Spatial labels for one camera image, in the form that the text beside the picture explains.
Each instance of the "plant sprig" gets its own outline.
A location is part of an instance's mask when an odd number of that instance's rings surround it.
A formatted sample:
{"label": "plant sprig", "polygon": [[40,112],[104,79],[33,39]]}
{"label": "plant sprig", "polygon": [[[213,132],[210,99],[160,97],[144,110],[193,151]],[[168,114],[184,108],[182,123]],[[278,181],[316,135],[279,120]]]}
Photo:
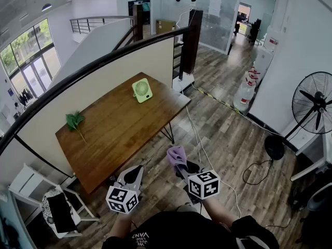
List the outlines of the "plant sprig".
{"label": "plant sprig", "polygon": [[78,124],[80,122],[82,122],[85,119],[85,117],[83,115],[79,114],[79,111],[77,111],[75,114],[66,114],[66,120],[67,120],[67,124],[69,126],[69,130],[73,131],[76,130],[80,136],[82,137],[83,141],[85,142],[85,144],[87,143],[81,133],[81,131],[78,128]]}

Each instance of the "yellow black tape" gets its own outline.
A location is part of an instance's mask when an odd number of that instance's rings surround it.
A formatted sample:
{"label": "yellow black tape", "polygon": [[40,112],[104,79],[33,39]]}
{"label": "yellow black tape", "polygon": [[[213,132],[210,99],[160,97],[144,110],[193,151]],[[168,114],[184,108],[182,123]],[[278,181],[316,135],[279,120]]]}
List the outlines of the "yellow black tape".
{"label": "yellow black tape", "polygon": [[234,108],[232,105],[228,104],[227,102],[223,102],[222,100],[213,97],[211,94],[209,94],[209,93],[207,93],[207,92],[205,92],[205,91],[203,91],[203,90],[200,90],[200,89],[197,89],[197,90],[198,90],[199,92],[201,92],[201,93],[203,93],[203,94],[209,96],[210,98],[215,99],[217,102],[220,102],[222,105],[227,106],[228,108],[230,108],[230,109],[233,110],[234,112],[236,112],[236,113],[238,113],[238,114],[244,116],[244,114],[243,114],[242,112],[240,112],[238,109]]}

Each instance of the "white paper on wall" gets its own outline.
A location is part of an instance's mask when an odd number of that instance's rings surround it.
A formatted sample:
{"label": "white paper on wall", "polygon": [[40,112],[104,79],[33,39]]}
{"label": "white paper on wall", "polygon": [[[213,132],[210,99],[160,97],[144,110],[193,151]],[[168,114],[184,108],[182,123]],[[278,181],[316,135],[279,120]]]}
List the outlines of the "white paper on wall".
{"label": "white paper on wall", "polygon": [[209,15],[219,17],[222,0],[210,0]]}

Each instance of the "black shirt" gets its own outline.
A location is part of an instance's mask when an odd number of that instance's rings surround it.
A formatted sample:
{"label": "black shirt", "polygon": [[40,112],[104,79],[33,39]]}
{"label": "black shirt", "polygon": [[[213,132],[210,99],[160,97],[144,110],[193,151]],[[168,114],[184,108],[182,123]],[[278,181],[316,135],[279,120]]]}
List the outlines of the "black shirt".
{"label": "black shirt", "polygon": [[251,216],[238,219],[230,231],[196,212],[160,212],[132,231],[128,237],[108,238],[107,248],[225,248],[238,249],[237,239],[246,249],[262,249],[248,238],[258,237],[270,249],[279,245],[273,234]]}

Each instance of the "green fan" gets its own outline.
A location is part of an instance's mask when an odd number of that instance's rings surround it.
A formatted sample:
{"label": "green fan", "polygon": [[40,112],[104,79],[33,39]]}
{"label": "green fan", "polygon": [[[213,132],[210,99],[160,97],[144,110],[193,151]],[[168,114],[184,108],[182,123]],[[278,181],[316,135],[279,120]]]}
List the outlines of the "green fan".
{"label": "green fan", "polygon": [[134,90],[134,97],[137,98],[139,103],[145,102],[152,97],[152,91],[146,78],[135,82],[132,87]]}

